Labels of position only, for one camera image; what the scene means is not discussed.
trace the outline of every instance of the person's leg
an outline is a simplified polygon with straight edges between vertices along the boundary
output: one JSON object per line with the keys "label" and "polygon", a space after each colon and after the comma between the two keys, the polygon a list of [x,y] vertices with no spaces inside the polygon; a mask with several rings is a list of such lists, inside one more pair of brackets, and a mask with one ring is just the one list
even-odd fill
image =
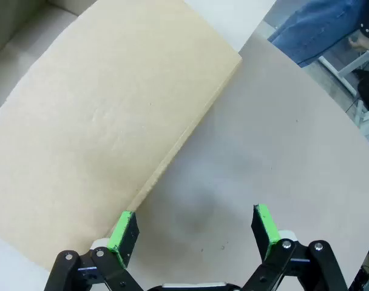
{"label": "person's leg", "polygon": [[365,1],[312,0],[268,40],[304,67],[359,27]]}

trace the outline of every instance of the table surface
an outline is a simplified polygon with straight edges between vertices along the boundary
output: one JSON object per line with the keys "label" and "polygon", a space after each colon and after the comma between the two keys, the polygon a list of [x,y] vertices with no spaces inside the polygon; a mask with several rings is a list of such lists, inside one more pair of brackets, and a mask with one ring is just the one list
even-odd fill
{"label": "table surface", "polygon": [[[369,248],[369,144],[266,40],[252,35],[240,54],[241,68],[138,209],[129,271],[144,288],[243,284],[260,263],[252,205],[266,203],[302,243],[329,241],[350,283]],[[0,290],[40,290],[47,274],[0,241]],[[280,289],[291,288],[298,283],[286,278]]]}

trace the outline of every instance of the floor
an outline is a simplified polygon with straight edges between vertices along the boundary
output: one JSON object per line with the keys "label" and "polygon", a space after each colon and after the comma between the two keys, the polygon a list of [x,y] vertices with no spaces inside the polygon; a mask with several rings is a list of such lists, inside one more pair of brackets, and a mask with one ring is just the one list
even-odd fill
{"label": "floor", "polygon": [[[265,21],[262,21],[257,27],[257,33],[264,38],[268,38],[274,31],[275,28]],[[353,120],[356,114],[357,103],[355,102],[353,104],[355,100],[353,96],[332,73],[330,73],[319,61],[303,68],[303,71],[310,75]]]}

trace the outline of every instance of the cardboard sheet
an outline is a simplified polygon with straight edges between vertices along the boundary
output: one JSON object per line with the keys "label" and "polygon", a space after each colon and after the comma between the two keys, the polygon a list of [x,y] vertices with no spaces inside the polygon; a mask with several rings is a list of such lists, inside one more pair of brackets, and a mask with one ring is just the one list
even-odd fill
{"label": "cardboard sheet", "polygon": [[136,209],[240,63],[185,3],[100,0],[0,109],[0,237],[51,268]]}

